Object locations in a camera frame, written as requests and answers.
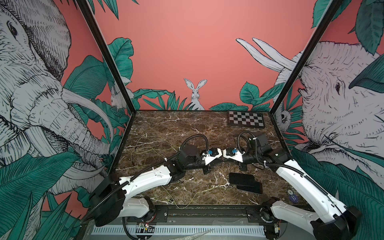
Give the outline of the left black frame post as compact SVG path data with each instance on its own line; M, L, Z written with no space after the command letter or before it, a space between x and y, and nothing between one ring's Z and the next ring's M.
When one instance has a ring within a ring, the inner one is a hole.
M135 107L127 93L127 88L125 87L125 85L123 84L123 81L122 81L122 78L121 78L121 75L119 73L119 70L117 68L117 65L112 57L112 54L108 48L108 45L106 44L105 42L105 38L104 36L102 35L102 32L98 26L98 23L94 17L94 14L92 12L92 9L90 8L90 4L88 1L85 1L85 0L77 0L76 1L101 53L102 53L102 56L104 58L104 60L106 61L107 63L107 66L109 68L109 70L111 71L111 74L116 82L116 84L118 85L119 87L119 90L121 91L121 94L123 95L124 97L124 100L128 106L128 109L130 110L130 112L134 115L136 114L136 110L135 110Z

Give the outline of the black smartphone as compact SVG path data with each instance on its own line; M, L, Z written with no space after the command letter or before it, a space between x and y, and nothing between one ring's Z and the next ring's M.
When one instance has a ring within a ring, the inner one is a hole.
M229 173L229 183L232 185L240 186L253 186L255 178L253 175L241 174L241 173Z
M255 182L252 186L236 186L238 190L261 195L263 193L263 186L260 182Z

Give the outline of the right black frame post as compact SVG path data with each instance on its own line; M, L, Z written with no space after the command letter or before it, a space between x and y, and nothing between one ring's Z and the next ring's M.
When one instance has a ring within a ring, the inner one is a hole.
M334 15L336 14L339 7L342 5L342 0L334 0L330 1L327 8L325 9L325 12L323 13L320 22L318 26L316 27L315 31L313 32L313 35L311 36L308 44L306 45L306 48L303 50L303 53L301 57L299 58L299 61L295 65L294 69L292 70L292 73L290 74L287 82L285 83L281 93L279 94L276 102L274 103L273 107L269 111L270 115L274 115L284 100L285 96L287 95L288 91L291 89L292 85L295 83L296 79L299 76L299 73L305 66L307 60L313 53L317 43L322 38L324 32L326 31L327 27L331 23Z

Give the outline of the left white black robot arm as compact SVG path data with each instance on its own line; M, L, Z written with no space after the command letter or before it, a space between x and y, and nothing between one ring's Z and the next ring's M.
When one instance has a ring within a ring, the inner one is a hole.
M200 152L188 141L203 138L205 150ZM209 165L220 159L223 152L219 148L210 148L208 138L204 135L191 136L184 141L179 150L169 158L152 164L133 176L107 176L91 193L90 209L81 220L81 224L94 221L102 227L116 218L135 217L145 219L154 212L150 198L137 198L137 195L150 189L165 186L182 179L188 170L202 169L209 172Z

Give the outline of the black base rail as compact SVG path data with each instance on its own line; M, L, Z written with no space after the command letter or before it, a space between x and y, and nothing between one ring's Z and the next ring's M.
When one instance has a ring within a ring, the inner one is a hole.
M83 217L81 224L95 221L97 226L104 226L116 218L127 217L134 222L148 222L155 219L157 222L165 222L167 216L174 217L241 217L251 215L251 220L263 218L269 223L278 219L289 220L294 216L303 217L309 222L317 221L322 223L320 214L309 211L309 206L292 206L283 201L270 199L261 205L252 206L226 206L226 205L193 205L177 208L172 205L153 205L150 199L129 199L122 205L115 204L109 207L93 206L87 215Z

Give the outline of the black frame post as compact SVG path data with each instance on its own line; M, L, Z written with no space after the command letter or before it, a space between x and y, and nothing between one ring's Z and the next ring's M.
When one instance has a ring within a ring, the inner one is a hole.
M307 60L313 53L317 43L322 38L324 32L326 31L327 27L331 23L334 15L336 14L339 7L342 5L342 0L334 0L330 1L327 8L325 9L325 12L323 13L320 22L318 26L316 27L315 31L313 32L313 35L311 36L308 44L306 45L306 48L303 50L303 53L301 57L299 58L299 61L295 65L294 69L292 70L292 73L290 74L287 82L285 83L281 93L279 94L276 102L274 103L273 107L269 111L270 115L274 115L284 100L285 96L287 95L288 91L291 89L292 85L295 83L296 79L299 76L299 73L305 66Z
M102 32L98 26L98 23L94 17L94 14L92 12L92 9L90 8L90 4L88 1L85 1L85 0L77 0L76 1L101 53L102 53L102 56L104 58L104 60L106 61L107 63L107 66L109 68L109 70L111 71L111 74L116 82L116 84L118 85L119 87L119 90L121 91L121 94L123 95L124 97L124 100L128 106L128 109L130 110L130 112L134 115L136 114L136 110L135 110L135 107L127 93L127 88L125 87L125 85L123 84L123 81L122 81L122 78L121 78L121 75L119 73L119 70L117 68L117 65L112 57L112 54L108 48L108 45L106 44L105 42L105 38L104 36L102 35Z

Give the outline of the black white checkerboard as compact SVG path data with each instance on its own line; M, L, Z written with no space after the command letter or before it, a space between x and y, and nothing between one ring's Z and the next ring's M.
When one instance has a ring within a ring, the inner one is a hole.
M264 129L264 116L261 113L228 111L228 125Z

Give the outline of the green wired earphones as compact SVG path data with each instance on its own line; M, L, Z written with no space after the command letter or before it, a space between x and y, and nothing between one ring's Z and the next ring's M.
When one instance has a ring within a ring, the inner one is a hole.
M156 187L144 193L155 204L174 205L185 209L190 205L224 205L230 202L234 186L221 170L208 175L193 170L175 183Z

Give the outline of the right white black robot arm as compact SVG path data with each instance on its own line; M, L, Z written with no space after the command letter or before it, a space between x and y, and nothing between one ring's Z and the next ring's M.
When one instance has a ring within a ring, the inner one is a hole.
M346 206L311 178L283 148L273 149L261 132L250 133L247 149L240 146L222 151L225 160L234 160L241 167L260 164L288 182L312 207L307 211L272 197L262 203L261 219L268 223L286 221L317 240L351 240L358 232L362 213L355 206Z

